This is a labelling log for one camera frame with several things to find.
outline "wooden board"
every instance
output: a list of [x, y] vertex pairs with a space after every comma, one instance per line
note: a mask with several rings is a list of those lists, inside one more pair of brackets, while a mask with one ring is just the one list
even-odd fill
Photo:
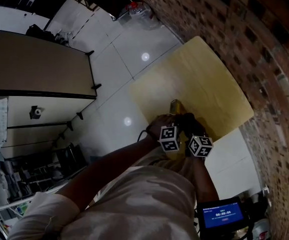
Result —
[[0, 90], [96, 95], [84, 52], [0, 30]]
[[180, 100], [214, 142], [254, 115], [233, 76], [198, 36], [136, 80], [130, 93], [148, 122]]

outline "timer display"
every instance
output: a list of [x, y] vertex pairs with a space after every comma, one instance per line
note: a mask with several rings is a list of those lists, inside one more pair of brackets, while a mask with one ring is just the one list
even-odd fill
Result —
[[206, 228], [223, 226], [244, 218], [237, 202], [218, 207], [204, 208], [203, 217]]

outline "plastic bottle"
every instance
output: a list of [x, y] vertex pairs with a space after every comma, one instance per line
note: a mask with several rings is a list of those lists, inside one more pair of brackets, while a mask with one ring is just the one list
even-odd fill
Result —
[[159, 21], [149, 5], [144, 2], [132, 2], [128, 5], [129, 14], [136, 19], [145, 30], [157, 28]]

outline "white cabinet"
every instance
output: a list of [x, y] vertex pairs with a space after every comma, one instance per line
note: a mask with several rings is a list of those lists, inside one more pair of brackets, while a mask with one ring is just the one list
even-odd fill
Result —
[[[84, 98], [10, 96], [8, 127], [71, 121], [93, 101]], [[39, 119], [30, 119], [32, 106], [41, 109]]]
[[[97, 98], [90, 53], [0, 30], [0, 97], [8, 97], [5, 159], [52, 148]], [[32, 111], [39, 109], [33, 116]]]

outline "tiled floor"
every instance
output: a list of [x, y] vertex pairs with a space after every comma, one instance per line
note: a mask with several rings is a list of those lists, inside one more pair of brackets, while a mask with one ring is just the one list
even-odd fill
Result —
[[[95, 51], [91, 66], [95, 82], [102, 87], [97, 100], [82, 112], [84, 120], [76, 117], [74, 131], [67, 130], [66, 140], [58, 144], [79, 144], [89, 161], [89, 156], [104, 156], [136, 142], [148, 122], [131, 99], [130, 83], [181, 43], [164, 25], [142, 30], [133, 20], [113, 22], [102, 9], [93, 13], [72, 0], [65, 3], [48, 30], [57, 33], [60, 29], [72, 32], [68, 35], [72, 47]], [[255, 166], [238, 129], [216, 143], [206, 166], [221, 199], [260, 190]]]

